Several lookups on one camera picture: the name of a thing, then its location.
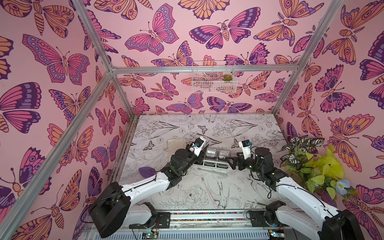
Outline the pink toothbrush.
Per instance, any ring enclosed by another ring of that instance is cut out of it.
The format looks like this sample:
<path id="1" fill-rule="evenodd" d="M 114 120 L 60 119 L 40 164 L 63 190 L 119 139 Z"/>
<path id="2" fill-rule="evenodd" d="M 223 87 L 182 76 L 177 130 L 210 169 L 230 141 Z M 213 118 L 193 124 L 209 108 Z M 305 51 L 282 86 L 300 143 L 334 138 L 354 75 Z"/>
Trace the pink toothbrush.
<path id="1" fill-rule="evenodd" d="M 217 201 L 217 198 L 215 197 L 215 194 L 213 193 L 210 186 L 206 183 L 206 181 L 203 177 L 201 177 L 201 180 L 202 180 L 202 183 L 204 184 L 204 186 L 206 188 L 207 194 L 209 195 L 209 198 L 212 202 L 214 209 L 217 210 L 219 208 L 219 206 L 218 206 L 218 201 Z"/>

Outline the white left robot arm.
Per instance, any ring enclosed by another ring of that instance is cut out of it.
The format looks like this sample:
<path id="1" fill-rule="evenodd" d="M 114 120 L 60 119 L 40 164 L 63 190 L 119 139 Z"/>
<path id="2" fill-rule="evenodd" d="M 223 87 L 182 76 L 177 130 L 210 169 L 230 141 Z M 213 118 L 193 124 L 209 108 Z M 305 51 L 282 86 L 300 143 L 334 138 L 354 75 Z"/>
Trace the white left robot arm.
<path id="1" fill-rule="evenodd" d="M 147 228 L 155 225 L 158 212 L 144 199 L 175 187 L 194 163 L 203 161 L 208 146 L 207 142 L 197 139 L 186 148 L 178 149 L 154 176 L 128 185 L 109 184 L 88 209 L 100 237 L 111 236 L 124 224 Z"/>

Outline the beige grey toothbrush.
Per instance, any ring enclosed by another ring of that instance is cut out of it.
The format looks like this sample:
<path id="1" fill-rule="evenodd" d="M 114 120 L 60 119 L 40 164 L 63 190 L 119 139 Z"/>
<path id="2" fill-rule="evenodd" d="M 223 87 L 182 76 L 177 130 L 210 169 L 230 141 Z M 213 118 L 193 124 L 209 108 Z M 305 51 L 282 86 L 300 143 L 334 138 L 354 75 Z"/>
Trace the beige grey toothbrush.
<path id="1" fill-rule="evenodd" d="M 200 170 L 200 171 L 205 171 L 205 172 L 208 172 L 208 173 L 212 173 L 212 174 L 216 174 L 216 175 L 220 175 L 220 176 L 224 176 L 224 177 L 228 176 L 228 174 L 226 174 L 226 173 L 221 173 L 221 172 L 217 172 L 217 171 L 207 170 L 207 169 L 203 169 L 203 168 L 197 168 L 197 169 Z"/>

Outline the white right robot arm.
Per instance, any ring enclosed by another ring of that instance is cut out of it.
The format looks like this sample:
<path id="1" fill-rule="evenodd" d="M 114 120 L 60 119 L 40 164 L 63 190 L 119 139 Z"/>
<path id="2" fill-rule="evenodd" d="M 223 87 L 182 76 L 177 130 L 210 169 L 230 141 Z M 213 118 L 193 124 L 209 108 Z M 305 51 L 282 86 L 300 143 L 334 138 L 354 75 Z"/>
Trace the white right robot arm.
<path id="1" fill-rule="evenodd" d="M 265 219 L 269 225 L 287 225 L 311 240 L 364 239 L 357 217 L 352 212 L 340 211 L 303 189 L 288 174 L 274 166 L 269 149 L 257 148 L 252 152 L 247 146 L 242 153 L 227 157 L 226 161 L 234 170 L 248 169 L 256 173 L 258 180 L 271 191 L 288 198 L 303 211 L 301 214 L 282 201 L 275 201 L 265 208 Z"/>

